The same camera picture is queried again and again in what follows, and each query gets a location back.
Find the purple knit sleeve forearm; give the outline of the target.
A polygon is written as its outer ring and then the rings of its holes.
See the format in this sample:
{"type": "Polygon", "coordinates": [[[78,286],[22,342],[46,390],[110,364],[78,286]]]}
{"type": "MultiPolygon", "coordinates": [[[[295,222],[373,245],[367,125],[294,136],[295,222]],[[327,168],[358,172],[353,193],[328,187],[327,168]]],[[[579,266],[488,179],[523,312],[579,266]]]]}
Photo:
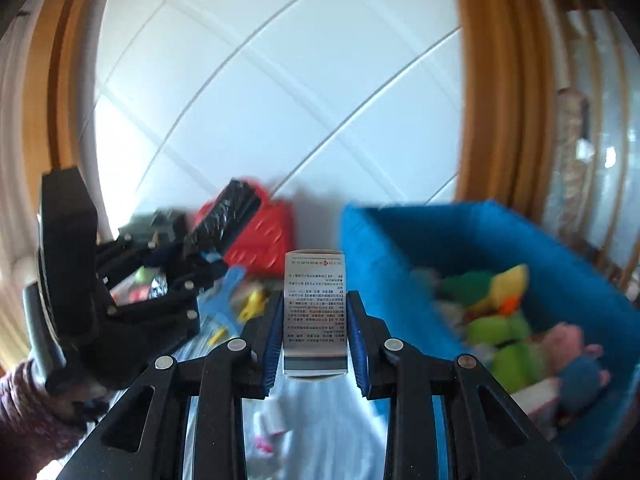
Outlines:
{"type": "Polygon", "coordinates": [[[85,437],[83,420],[62,418],[38,390],[34,360],[19,362],[1,378],[1,478],[35,479],[52,460],[85,437]]]}

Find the left hand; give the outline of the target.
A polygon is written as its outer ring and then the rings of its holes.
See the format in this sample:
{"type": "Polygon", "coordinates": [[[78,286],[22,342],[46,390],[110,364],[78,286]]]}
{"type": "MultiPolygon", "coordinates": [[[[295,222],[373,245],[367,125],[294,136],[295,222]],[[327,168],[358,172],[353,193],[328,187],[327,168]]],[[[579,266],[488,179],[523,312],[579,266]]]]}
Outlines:
{"type": "Polygon", "coordinates": [[[116,390],[107,389],[90,376],[71,379],[60,391],[50,393],[33,356],[32,382],[42,404],[59,420],[69,425],[96,424],[110,409],[116,390]]]}

